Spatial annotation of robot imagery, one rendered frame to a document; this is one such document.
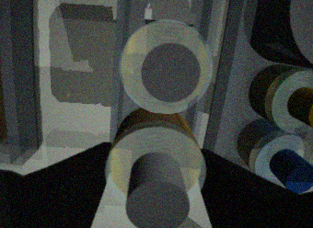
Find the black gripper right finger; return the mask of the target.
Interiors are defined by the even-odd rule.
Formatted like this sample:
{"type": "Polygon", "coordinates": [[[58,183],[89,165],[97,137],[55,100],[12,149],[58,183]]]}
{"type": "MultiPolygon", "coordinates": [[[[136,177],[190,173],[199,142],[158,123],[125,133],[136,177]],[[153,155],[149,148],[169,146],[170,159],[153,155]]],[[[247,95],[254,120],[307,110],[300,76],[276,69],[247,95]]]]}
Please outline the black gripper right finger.
{"type": "Polygon", "coordinates": [[[201,149],[201,189],[213,228],[313,228],[313,191],[295,193],[201,149]]]}

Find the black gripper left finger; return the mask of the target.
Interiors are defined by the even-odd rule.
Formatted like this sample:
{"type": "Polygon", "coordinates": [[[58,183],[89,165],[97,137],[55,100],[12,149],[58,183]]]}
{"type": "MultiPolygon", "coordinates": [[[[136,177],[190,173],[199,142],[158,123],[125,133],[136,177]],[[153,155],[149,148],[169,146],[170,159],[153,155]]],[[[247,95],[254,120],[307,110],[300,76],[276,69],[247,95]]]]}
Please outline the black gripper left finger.
{"type": "Polygon", "coordinates": [[[110,148],[103,142],[25,176],[0,169],[0,228],[91,228],[110,148]]]}

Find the brown rectangular block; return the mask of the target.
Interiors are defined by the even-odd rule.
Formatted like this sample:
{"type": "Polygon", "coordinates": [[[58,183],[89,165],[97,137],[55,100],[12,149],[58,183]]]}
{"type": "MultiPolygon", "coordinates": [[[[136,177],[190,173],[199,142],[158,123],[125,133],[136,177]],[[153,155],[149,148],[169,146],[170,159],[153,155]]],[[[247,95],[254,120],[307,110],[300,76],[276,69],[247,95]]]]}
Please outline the brown rectangular block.
{"type": "Polygon", "coordinates": [[[0,143],[7,138],[6,134],[6,114],[3,100],[3,91],[2,91],[2,76],[0,69],[0,143]]]}

